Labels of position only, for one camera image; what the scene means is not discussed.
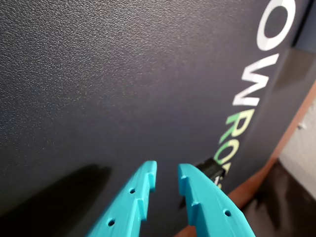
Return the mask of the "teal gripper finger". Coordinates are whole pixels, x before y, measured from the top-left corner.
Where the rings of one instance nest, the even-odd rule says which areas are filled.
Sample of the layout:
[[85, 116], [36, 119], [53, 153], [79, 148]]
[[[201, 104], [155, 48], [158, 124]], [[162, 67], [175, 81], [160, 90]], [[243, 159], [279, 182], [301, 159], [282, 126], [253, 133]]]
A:
[[255, 236], [234, 202], [195, 166], [178, 165], [179, 193], [185, 198], [189, 225], [198, 237]]
[[137, 237], [147, 220], [150, 192], [156, 187], [157, 162], [146, 161], [102, 213], [88, 237]]

